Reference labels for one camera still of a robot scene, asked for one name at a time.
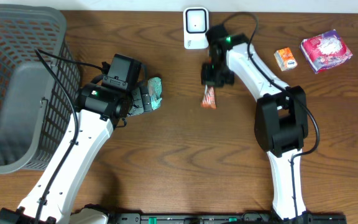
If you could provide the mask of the small orange tissue pack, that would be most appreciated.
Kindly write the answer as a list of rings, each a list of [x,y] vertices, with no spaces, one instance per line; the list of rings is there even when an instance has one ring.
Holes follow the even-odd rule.
[[[277,50],[274,57],[281,71],[292,70],[298,65],[289,47]]]

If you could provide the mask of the orange snack bar wrapper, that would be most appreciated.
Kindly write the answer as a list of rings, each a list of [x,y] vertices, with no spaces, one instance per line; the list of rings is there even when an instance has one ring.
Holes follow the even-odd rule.
[[[215,93],[213,86],[205,86],[204,96],[201,101],[201,106],[203,108],[216,109]]]

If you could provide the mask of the teal snack packet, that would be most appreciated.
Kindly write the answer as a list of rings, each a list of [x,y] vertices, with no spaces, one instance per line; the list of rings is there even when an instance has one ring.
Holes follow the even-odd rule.
[[[148,80],[147,88],[149,89],[151,107],[157,110],[162,102],[162,80],[159,77],[153,77]]]

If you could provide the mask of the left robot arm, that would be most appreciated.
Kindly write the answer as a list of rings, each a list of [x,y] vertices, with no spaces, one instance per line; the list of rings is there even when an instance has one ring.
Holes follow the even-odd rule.
[[[76,195],[119,120],[151,110],[145,84],[132,91],[95,83],[85,85],[77,94],[75,112],[49,165],[16,210],[0,210],[0,224],[108,223],[110,214],[95,205],[73,212]]]

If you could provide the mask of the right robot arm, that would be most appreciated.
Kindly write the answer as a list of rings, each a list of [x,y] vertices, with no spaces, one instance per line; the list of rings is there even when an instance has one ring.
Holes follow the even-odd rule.
[[[201,67],[204,85],[232,85],[234,78],[256,101],[254,133],[267,153],[273,179],[273,215],[279,222],[299,223],[306,212],[300,180],[300,157],[308,136],[306,96],[275,76],[244,34],[229,35],[220,24],[205,34],[210,61]]]

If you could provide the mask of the purple white snack package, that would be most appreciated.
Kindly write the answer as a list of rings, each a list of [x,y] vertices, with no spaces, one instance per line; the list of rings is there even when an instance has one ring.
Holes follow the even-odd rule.
[[[314,73],[337,67],[353,56],[336,29],[302,40],[300,50]]]

